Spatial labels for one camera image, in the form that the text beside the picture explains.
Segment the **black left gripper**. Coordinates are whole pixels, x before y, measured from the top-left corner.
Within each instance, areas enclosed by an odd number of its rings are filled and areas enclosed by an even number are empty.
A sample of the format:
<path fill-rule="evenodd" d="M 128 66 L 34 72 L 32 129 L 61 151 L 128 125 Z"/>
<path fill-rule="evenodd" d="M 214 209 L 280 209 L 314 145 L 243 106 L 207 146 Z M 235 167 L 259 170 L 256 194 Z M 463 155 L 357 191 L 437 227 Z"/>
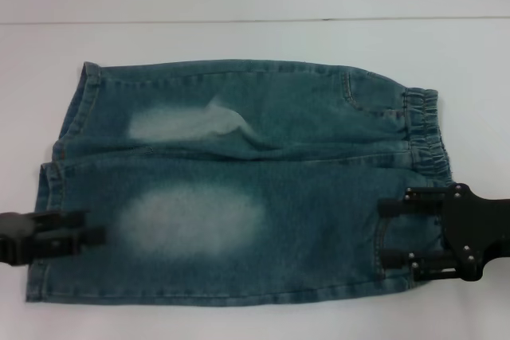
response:
<path fill-rule="evenodd" d="M 23 266 L 43 256 L 75 256 L 84 250 L 106 243 L 102 227 L 76 229 L 84 226 L 85 211 L 51 210 L 34 213 L 1 214 L 1 262 Z"/>

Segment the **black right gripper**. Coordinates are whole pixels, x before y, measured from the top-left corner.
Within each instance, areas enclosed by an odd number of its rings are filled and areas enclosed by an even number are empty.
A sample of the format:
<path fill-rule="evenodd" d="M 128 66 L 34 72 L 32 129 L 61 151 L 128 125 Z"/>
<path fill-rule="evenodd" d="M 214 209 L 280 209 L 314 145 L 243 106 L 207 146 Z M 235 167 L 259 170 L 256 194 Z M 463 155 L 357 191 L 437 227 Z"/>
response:
<path fill-rule="evenodd" d="M 377 210 L 383 218 L 441 218 L 449 252 L 385 249 L 380 255 L 384 269 L 409 268 L 413 280 L 479 280 L 487 263 L 509 257 L 509 200 L 479 197 L 466 184 L 407 188 L 401 199 L 379 199 Z"/>

